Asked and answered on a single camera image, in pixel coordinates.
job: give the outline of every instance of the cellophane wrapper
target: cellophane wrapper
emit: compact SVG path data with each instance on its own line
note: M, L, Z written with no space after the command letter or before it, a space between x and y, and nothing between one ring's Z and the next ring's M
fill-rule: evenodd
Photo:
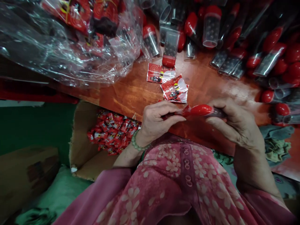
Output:
M94 19L96 3L115 23ZM4 0L0 11L0 54L68 86L114 84L143 48L143 17L133 0Z

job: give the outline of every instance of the woman's right hand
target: woman's right hand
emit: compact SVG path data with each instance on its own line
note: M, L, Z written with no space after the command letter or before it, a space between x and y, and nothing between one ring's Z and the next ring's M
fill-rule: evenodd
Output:
M239 146L265 153L265 142L252 113L237 105L231 98L215 99L209 105L223 110L227 114L227 122L209 117L206 119L207 123Z

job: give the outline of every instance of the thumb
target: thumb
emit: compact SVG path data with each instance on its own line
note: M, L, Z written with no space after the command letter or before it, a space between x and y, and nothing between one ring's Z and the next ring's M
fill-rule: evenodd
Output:
M206 119L206 122L219 130L230 141L236 142L238 135L237 131L233 127L225 123L224 120L218 117L209 117Z
M186 121L187 119L184 118L183 116L180 115L175 115L175 116L171 116L168 119L166 119L163 123L165 124L165 126L167 126L168 128L170 128L171 126L173 126L174 124L178 123L178 122L182 122L182 121Z

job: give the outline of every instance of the wooden table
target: wooden table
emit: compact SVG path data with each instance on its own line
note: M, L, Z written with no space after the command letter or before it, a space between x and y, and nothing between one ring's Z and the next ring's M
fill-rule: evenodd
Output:
M258 102L261 88L248 77L234 81L217 74L209 66L214 53L214 51L202 50L198 53L197 59L192 62L183 61L184 52L177 55L177 74L181 73L186 84L190 85L188 104L195 106L208 103L215 98L231 97L237 104L246 106L255 115L258 126L270 124L271 120L268 117L270 105ZM161 61L160 58L154 63L161 64ZM141 121L146 105L163 100L160 85L146 81L147 70L147 62L135 63L132 71L125 78L106 88L98 86L92 89L78 89L61 84L52 85L52 87ZM170 132L215 150L230 155L234 154L234 144L206 124L203 118L189 117L187 121L174 125ZM272 170L300 181L300 140L298 137L300 137L300 129L296 129L293 136L288 140L292 142L291 158Z

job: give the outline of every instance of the pink clothing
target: pink clothing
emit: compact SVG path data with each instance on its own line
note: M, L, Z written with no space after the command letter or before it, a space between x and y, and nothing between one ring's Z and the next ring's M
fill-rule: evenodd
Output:
M195 210L201 224L294 224L296 218L270 194L239 194L206 147L160 144L128 168L103 171L54 225L157 224Z

